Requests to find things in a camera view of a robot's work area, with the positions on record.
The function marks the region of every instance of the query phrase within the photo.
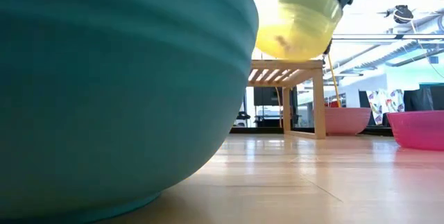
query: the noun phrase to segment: wooden table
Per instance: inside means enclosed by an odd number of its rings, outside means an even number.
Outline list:
[[[250,87],[282,87],[284,133],[312,139],[325,138],[325,108],[321,60],[285,62],[281,60],[253,60]],[[291,130],[290,91],[296,85],[313,78],[314,134]]]

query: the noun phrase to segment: yellow bowl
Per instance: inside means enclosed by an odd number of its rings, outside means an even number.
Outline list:
[[[261,0],[257,7],[256,47],[294,62],[322,54],[342,17],[338,0]]]

